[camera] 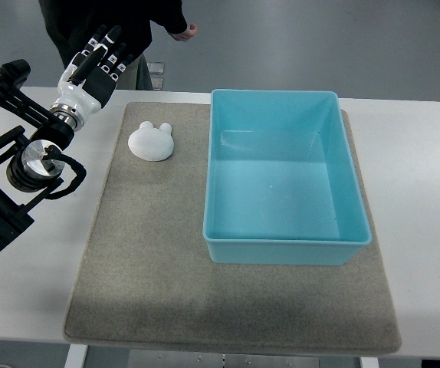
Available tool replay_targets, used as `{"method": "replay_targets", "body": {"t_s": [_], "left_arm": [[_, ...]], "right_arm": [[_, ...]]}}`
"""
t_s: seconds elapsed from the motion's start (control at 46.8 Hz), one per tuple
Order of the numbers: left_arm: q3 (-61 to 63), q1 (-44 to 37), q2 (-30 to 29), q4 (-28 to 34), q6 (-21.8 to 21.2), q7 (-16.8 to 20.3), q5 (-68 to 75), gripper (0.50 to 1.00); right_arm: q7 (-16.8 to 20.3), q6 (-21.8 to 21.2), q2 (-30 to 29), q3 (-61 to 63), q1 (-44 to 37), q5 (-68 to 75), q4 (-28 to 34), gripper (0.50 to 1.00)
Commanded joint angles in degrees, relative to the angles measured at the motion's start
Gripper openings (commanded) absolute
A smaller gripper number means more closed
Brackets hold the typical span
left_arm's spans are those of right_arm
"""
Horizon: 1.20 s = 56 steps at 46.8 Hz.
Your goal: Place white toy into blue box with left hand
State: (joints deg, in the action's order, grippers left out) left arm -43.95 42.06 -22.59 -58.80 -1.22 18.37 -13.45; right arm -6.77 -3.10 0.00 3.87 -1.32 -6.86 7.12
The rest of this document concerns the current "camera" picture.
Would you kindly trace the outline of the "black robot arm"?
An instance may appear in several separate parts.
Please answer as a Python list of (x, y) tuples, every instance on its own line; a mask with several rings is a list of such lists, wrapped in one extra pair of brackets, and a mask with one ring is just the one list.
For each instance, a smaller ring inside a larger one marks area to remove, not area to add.
[(0, 67), (0, 107), (35, 127), (31, 137), (16, 126), (0, 136), (0, 165), (5, 164), (9, 183), (20, 192), (34, 193), (18, 204), (0, 188), (0, 251), (33, 224), (29, 215), (42, 200), (55, 200), (74, 192), (87, 171), (64, 154), (77, 130), (77, 118), (61, 105), (46, 110), (21, 92), (31, 68), (24, 59)]

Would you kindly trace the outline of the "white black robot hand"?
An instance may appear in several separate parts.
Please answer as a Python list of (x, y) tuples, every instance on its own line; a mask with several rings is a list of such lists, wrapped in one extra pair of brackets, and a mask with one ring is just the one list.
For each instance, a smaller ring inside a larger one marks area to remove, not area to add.
[(133, 55), (125, 54), (126, 44), (119, 42), (121, 33), (119, 25), (111, 29), (103, 25), (74, 55), (59, 80), (59, 97), (51, 106), (54, 115), (83, 123), (105, 107), (118, 80), (134, 60)]

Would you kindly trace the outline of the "person's bare hand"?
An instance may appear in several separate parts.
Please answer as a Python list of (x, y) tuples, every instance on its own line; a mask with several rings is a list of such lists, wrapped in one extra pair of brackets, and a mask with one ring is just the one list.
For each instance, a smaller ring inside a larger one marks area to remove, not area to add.
[(191, 38), (193, 38), (198, 31), (197, 24), (191, 23), (188, 25), (187, 29), (180, 33), (169, 33), (169, 35), (175, 40), (175, 41), (188, 41)]

